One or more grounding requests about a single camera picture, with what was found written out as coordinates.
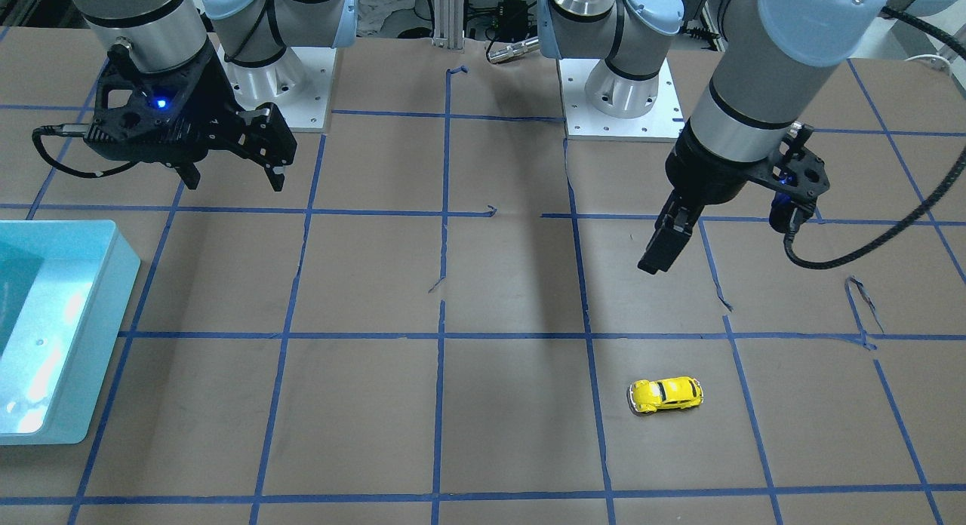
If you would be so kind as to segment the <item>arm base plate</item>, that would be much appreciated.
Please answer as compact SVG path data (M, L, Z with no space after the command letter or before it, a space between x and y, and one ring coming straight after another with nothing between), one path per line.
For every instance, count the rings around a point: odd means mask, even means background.
M673 143L685 126L667 60L645 81L619 77L601 59L561 59L558 73L569 140Z
M242 108L275 103L293 132L327 130L338 50L288 48L279 61L258 68L225 63L224 51L217 53Z

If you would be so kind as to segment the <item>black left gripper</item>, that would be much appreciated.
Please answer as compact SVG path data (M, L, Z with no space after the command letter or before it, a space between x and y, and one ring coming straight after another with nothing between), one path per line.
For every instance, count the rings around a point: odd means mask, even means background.
M656 219L638 269L648 274L669 271L690 241L704 207L734 199L748 181L746 170L766 161L766 157L752 163L718 157L698 141L693 130L683 130L665 163L672 194Z

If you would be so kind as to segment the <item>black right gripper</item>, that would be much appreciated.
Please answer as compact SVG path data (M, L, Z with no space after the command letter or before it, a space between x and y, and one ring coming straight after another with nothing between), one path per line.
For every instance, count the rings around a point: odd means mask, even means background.
M285 168L294 163L297 153L296 137L276 103L211 119L202 129L202 140L208 149L254 161L265 171L274 192L283 191ZM175 171L186 188L198 188L201 174L195 163L176 164Z

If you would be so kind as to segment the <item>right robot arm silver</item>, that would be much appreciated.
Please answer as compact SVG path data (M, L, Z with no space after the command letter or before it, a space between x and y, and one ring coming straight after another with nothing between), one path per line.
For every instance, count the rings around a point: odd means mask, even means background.
M358 0L70 0L106 50L92 121L36 127L52 168L97 180L161 164L189 189L211 151L284 187L297 141L283 106L309 77L297 48L345 48Z

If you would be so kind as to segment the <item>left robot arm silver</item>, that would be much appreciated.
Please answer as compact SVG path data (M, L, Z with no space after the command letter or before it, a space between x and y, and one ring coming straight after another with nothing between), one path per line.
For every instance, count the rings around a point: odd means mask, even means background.
M797 232L829 184L793 125L884 8L935 15L956 0L708 0L727 48L666 160L672 194L638 261L665 272L703 208L748 182L773 189L770 223ZM682 0L537 0L540 50L601 59L607 75L654 86L684 20Z

